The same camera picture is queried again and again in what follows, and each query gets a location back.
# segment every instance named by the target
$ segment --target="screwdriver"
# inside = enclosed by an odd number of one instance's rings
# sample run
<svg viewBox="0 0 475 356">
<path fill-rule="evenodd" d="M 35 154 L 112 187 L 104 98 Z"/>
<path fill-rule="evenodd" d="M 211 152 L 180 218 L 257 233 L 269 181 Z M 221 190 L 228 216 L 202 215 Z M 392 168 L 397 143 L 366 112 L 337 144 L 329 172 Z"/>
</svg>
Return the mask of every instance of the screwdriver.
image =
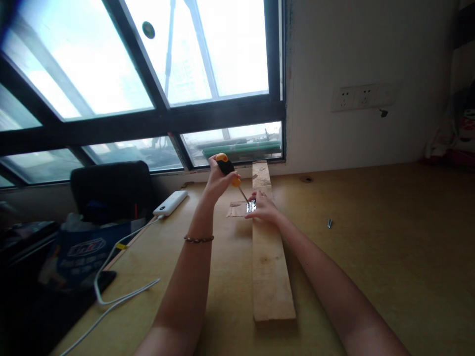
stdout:
<svg viewBox="0 0 475 356">
<path fill-rule="evenodd" d="M 221 172 L 225 176 L 227 176 L 229 173 L 234 172 L 234 166 L 229 160 L 229 158 L 226 156 L 224 153 L 218 153 L 216 155 L 216 162 L 218 162 L 218 166 L 221 169 Z M 241 185 L 241 180 L 239 178 L 235 178 L 231 184 L 235 187 L 238 187 L 239 191 L 241 192 L 242 196 L 244 197 L 244 201 L 247 202 L 246 195 L 242 191 L 240 185 Z"/>
</svg>

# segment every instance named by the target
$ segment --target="electrical outlet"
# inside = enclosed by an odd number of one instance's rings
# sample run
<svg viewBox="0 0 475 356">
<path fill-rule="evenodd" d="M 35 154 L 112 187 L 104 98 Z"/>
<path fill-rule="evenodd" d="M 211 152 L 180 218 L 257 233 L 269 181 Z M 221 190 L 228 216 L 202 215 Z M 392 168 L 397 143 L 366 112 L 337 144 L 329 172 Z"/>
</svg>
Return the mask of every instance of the electrical outlet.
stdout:
<svg viewBox="0 0 475 356">
<path fill-rule="evenodd" d="M 332 111 L 351 110 L 355 102 L 355 87 L 339 88 L 333 91 Z"/>
<path fill-rule="evenodd" d="M 401 85 L 399 83 L 380 84 L 374 106 L 388 106 L 394 104 L 399 95 L 400 87 Z"/>
<path fill-rule="evenodd" d="M 374 106 L 379 84 L 356 87 L 355 109 L 365 109 Z"/>
</svg>

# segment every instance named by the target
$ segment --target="wooden desk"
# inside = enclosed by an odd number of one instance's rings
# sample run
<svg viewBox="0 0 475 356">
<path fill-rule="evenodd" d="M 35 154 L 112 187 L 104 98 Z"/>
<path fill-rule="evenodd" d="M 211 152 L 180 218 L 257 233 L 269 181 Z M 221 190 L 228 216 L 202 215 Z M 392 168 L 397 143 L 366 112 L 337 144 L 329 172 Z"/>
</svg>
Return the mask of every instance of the wooden desk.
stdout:
<svg viewBox="0 0 475 356">
<path fill-rule="evenodd" d="M 418 164 L 271 177 L 274 197 L 304 233 L 356 282 L 414 355 L 473 355 L 475 225 L 473 174 Z M 152 225 L 113 265 L 106 300 L 160 277 L 108 315 L 72 352 L 131 355 L 150 328 L 204 184 Z M 251 180 L 243 190 L 251 192 Z M 297 319 L 252 318 L 252 222 L 226 218 L 242 199 L 230 187 L 214 213 L 211 276 L 198 355 L 343 355 L 302 268 L 286 249 Z M 333 219 L 331 229 L 328 218 Z M 94 305 L 62 340 L 70 346 L 101 315 Z"/>
</svg>

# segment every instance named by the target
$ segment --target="screwdriver handle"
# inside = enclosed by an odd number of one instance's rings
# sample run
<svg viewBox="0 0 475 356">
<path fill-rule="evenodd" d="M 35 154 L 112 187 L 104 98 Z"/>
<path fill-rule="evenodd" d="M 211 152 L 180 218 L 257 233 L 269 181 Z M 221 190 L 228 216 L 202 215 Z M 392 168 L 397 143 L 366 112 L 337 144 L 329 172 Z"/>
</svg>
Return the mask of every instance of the screwdriver handle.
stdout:
<svg viewBox="0 0 475 356">
<path fill-rule="evenodd" d="M 231 172 L 234 172 L 234 166 L 229 160 L 229 158 L 226 156 L 226 154 L 218 153 L 216 155 L 216 162 L 218 163 L 221 172 L 223 172 L 225 176 L 227 176 Z M 235 187 L 239 187 L 241 185 L 241 180 L 239 178 L 235 178 L 233 179 L 231 184 Z"/>
</svg>

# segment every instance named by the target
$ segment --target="hand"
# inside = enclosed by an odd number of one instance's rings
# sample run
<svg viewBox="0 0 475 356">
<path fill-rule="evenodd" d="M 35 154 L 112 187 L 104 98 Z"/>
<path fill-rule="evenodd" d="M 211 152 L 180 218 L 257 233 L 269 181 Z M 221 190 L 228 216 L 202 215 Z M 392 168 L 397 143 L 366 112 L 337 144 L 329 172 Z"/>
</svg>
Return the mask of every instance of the hand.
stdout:
<svg viewBox="0 0 475 356">
<path fill-rule="evenodd" d="M 209 166 L 211 167 L 211 173 L 209 174 L 208 184 L 206 185 L 203 197 L 216 203 L 218 198 L 223 195 L 224 191 L 231 182 L 241 176 L 236 172 L 231 172 L 227 176 L 221 172 L 218 162 L 216 162 L 216 155 L 211 156 L 208 159 Z"/>
<path fill-rule="evenodd" d="M 270 200 L 266 193 L 261 192 L 260 190 L 253 192 L 249 201 L 255 200 L 257 208 L 252 213 L 249 213 L 245 216 L 246 219 L 250 218 L 261 218 L 262 220 L 276 223 L 279 218 L 279 210 L 272 200 Z"/>
</svg>

